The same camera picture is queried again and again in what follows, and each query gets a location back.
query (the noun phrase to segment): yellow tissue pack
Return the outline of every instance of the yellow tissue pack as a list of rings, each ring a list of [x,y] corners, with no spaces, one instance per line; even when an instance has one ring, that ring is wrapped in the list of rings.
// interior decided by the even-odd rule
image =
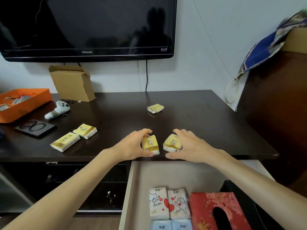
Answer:
[[[62,136],[60,139],[54,141],[52,144],[50,144],[50,146],[60,152],[64,152],[66,149],[72,146],[79,139],[80,139],[80,136],[78,134],[69,132],[66,135]]]
[[[155,104],[152,106],[147,107],[147,110],[153,114],[158,113],[164,109],[164,106],[161,106],[160,104]]]
[[[163,149],[168,152],[176,152],[182,149],[178,135],[171,134],[163,143]]]
[[[142,139],[142,149],[152,151],[155,155],[160,154],[156,136],[144,136]]]
[[[85,139],[88,139],[97,132],[97,128],[86,125],[86,124],[82,124],[80,127],[73,130],[73,132],[80,135],[81,137]]]

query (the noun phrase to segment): orange box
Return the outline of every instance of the orange box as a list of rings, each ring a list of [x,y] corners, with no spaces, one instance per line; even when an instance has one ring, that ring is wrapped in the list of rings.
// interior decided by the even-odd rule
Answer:
[[[31,98],[18,104],[11,104],[11,100],[5,99],[6,97],[19,98],[21,95],[31,96]],[[10,108],[0,111],[0,123],[11,123],[52,100],[48,88],[18,88],[2,93],[0,94],[0,104],[7,104]]]

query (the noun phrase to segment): forearm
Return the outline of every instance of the forearm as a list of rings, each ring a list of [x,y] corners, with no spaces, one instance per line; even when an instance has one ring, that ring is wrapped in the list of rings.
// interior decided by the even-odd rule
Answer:
[[[222,153],[213,163],[286,230],[306,229],[307,199]]]
[[[4,229],[61,229],[83,204],[106,173],[121,159],[103,150],[87,166],[44,196]]]

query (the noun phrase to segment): television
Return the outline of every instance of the television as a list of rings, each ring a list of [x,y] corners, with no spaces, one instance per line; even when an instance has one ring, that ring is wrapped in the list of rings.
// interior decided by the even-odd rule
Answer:
[[[2,0],[0,53],[16,62],[171,58],[177,0]]]

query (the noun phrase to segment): game controller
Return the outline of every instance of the game controller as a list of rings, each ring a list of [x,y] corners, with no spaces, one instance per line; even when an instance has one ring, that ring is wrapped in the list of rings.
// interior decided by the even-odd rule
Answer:
[[[45,119],[53,119],[65,112],[68,112],[70,110],[70,106],[63,101],[57,101],[56,102],[56,108],[45,115]]]

